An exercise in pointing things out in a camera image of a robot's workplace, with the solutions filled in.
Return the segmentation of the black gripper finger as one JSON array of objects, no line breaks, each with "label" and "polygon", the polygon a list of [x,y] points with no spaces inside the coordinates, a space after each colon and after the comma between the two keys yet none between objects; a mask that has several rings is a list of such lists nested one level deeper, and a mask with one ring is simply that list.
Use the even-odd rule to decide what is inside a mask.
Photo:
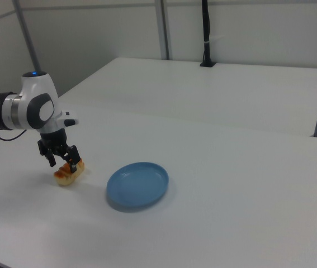
[{"label": "black gripper finger", "polygon": [[77,165],[81,160],[81,157],[75,145],[62,146],[59,150],[59,156],[69,165],[70,172],[77,171]]},{"label": "black gripper finger", "polygon": [[41,156],[45,156],[45,158],[47,159],[47,161],[49,162],[49,165],[51,167],[56,165],[56,161],[55,161],[55,157],[54,154],[51,150],[51,148],[43,141],[43,140],[39,140],[37,142],[38,147],[39,147],[39,153]]}]

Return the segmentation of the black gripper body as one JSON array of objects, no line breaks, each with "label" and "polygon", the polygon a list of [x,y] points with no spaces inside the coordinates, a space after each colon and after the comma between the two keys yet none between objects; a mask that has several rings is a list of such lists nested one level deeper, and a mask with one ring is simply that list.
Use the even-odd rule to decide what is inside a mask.
[{"label": "black gripper body", "polygon": [[52,133],[41,133],[39,140],[40,152],[66,152],[67,134],[65,129],[60,129]]}]

